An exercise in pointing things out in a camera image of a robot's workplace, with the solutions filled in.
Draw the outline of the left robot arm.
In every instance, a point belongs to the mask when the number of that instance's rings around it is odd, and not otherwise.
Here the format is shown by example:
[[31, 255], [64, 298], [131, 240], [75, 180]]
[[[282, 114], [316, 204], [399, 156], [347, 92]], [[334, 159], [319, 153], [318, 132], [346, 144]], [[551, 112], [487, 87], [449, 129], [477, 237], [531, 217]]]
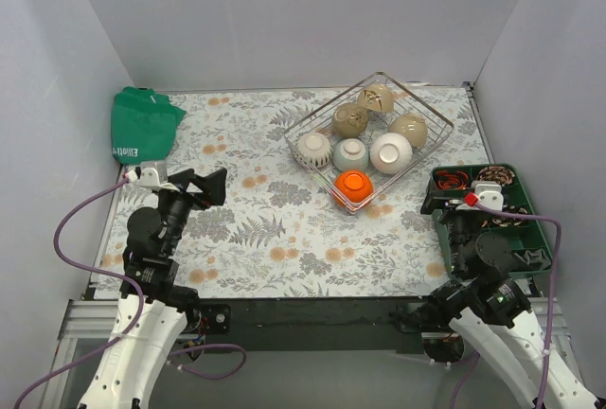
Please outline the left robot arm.
[[81, 408], [147, 407], [172, 345], [202, 321], [196, 291], [174, 283], [179, 265], [172, 257], [190, 212], [223, 205], [227, 170], [167, 175], [146, 163], [135, 174], [157, 205], [138, 208], [127, 221], [116, 322]]

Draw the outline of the olive bowl with drawing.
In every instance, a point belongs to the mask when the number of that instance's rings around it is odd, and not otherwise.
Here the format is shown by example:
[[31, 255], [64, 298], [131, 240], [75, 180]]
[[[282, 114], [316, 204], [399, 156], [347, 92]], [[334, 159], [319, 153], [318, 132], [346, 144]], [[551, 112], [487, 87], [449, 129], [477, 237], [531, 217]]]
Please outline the olive bowl with drawing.
[[366, 128], [368, 114], [364, 107], [357, 103], [343, 103], [332, 115], [332, 129], [342, 138], [355, 138]]

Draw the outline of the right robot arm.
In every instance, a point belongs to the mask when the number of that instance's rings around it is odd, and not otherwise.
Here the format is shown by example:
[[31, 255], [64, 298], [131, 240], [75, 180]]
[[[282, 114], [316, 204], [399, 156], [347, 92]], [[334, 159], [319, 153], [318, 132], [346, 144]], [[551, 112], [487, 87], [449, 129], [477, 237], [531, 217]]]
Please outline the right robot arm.
[[516, 258], [508, 240], [483, 230], [488, 217], [532, 221], [534, 215], [507, 212], [502, 188], [475, 181], [462, 190], [427, 188], [421, 211], [440, 211], [449, 230], [457, 275], [432, 291], [422, 306], [430, 323], [452, 330], [502, 379], [523, 408], [602, 408], [552, 348], [552, 309], [541, 323], [529, 298], [510, 276]]

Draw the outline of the beige plain bowl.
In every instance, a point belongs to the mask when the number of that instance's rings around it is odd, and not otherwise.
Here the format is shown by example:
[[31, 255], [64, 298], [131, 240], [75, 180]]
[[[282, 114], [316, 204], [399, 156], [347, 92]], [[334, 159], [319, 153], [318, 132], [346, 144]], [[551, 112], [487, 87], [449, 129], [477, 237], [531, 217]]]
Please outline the beige plain bowl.
[[423, 147], [428, 138], [428, 127], [425, 119], [417, 113], [406, 113], [399, 116], [391, 123], [388, 131], [400, 134], [415, 149]]

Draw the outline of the beige bowl with gold pattern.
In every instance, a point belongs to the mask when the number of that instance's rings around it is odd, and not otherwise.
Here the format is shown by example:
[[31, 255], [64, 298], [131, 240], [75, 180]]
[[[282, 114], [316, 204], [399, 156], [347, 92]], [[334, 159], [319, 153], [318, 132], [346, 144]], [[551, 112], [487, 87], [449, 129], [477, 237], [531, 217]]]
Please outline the beige bowl with gold pattern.
[[394, 94], [386, 85], [372, 83], [360, 91], [356, 103], [373, 112], [392, 113]]

